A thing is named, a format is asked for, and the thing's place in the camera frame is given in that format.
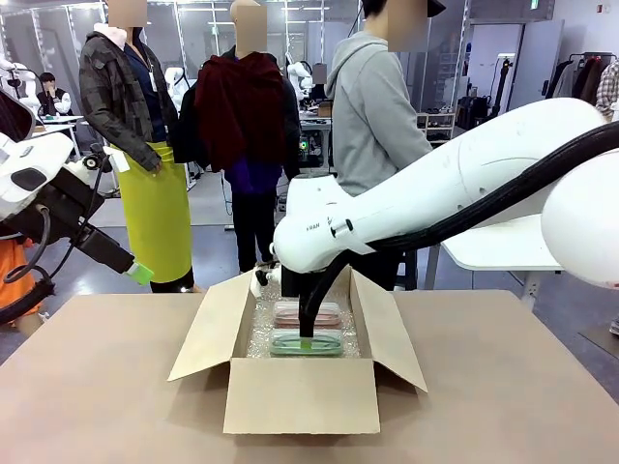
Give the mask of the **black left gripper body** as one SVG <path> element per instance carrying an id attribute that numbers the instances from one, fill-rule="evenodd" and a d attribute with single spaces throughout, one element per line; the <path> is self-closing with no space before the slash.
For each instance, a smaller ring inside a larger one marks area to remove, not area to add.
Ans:
<path id="1" fill-rule="evenodd" d="M 71 245 L 99 264 L 117 274 L 126 273 L 134 264 L 134 257 L 101 229 L 86 225 L 71 239 Z"/>

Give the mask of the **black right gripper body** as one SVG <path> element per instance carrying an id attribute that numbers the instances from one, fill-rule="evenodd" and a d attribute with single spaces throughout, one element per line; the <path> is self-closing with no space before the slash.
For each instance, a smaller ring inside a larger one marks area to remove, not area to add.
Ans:
<path id="1" fill-rule="evenodd" d="M 320 272 L 300 274 L 281 267 L 281 295 L 285 298 L 297 298 L 304 314 L 316 314 L 319 305 L 309 304 L 309 301 L 319 280 Z"/>

